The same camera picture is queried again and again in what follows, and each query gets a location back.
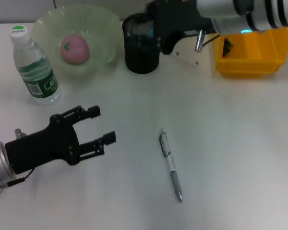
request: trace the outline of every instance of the green bowl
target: green bowl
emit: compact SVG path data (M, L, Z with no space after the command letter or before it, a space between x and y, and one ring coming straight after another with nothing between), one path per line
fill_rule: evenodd
M117 46L123 41L119 22L119 17L104 7L72 4L50 10L38 19L31 37L53 67L71 75L87 75L115 57ZM60 54L62 40L72 34L81 35L90 49L90 58L81 65L68 64Z

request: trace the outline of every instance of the bottle label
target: bottle label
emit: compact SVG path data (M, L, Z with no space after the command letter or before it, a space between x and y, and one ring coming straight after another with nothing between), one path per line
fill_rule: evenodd
M24 80L24 83L31 95L37 98L49 97L58 89L58 82L52 69L47 77L38 81Z

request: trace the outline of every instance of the pink fruit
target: pink fruit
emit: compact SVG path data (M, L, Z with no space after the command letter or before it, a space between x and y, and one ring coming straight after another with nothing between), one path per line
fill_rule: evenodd
M60 46L61 56L70 64L85 63L90 57L86 41L80 35L72 34L63 39Z

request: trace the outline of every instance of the yellow bin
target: yellow bin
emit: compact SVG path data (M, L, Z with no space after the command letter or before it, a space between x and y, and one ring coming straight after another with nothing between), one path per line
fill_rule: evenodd
M223 56L224 40L233 44L231 52ZM214 42L216 70L227 78L264 78L286 62L288 53L288 27L220 36Z

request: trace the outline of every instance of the pen clip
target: pen clip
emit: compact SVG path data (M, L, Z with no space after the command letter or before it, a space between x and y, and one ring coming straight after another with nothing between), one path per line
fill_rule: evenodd
M162 149L163 156L167 157L167 154L165 153L164 148L163 148L162 133L159 136L159 142L160 142L160 146L161 146L161 149Z

